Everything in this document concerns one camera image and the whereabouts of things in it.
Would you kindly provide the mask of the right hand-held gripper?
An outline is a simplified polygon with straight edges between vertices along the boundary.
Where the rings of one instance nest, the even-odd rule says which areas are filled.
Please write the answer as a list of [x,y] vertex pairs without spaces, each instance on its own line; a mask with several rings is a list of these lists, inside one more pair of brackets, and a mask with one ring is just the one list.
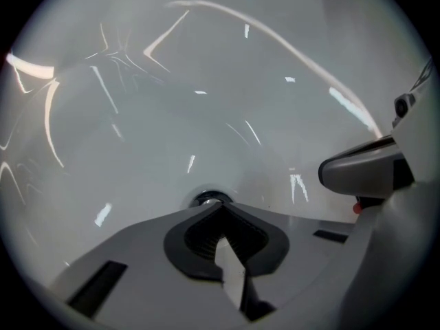
[[419,260],[440,219],[440,74],[430,60],[410,93],[406,114],[389,136],[334,155],[320,183],[342,195],[382,199],[363,209],[352,233],[352,257]]

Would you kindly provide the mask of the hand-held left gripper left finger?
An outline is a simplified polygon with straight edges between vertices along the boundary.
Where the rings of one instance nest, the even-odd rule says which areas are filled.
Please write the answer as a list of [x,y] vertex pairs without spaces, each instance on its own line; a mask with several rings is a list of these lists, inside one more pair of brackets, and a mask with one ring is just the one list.
[[50,290],[94,324],[242,326],[222,270],[196,255],[184,234],[220,203],[135,223],[77,258]]

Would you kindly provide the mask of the white bathtub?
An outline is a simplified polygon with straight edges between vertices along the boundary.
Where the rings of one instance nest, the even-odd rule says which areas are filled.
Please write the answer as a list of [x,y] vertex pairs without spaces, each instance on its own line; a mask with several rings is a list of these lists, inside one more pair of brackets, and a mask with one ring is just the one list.
[[328,157],[391,132],[429,58],[392,0],[44,0],[0,52],[0,203],[42,285],[205,190],[353,223]]

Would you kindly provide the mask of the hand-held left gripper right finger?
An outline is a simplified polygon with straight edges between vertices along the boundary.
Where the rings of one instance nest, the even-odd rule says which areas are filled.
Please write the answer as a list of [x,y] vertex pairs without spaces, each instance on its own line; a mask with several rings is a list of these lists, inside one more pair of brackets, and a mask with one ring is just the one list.
[[250,322],[279,310],[312,284],[339,252],[352,232],[352,223],[293,217],[237,204],[237,208],[279,228],[288,238],[288,251],[271,274],[251,277],[232,247],[232,238],[219,239],[223,290]]

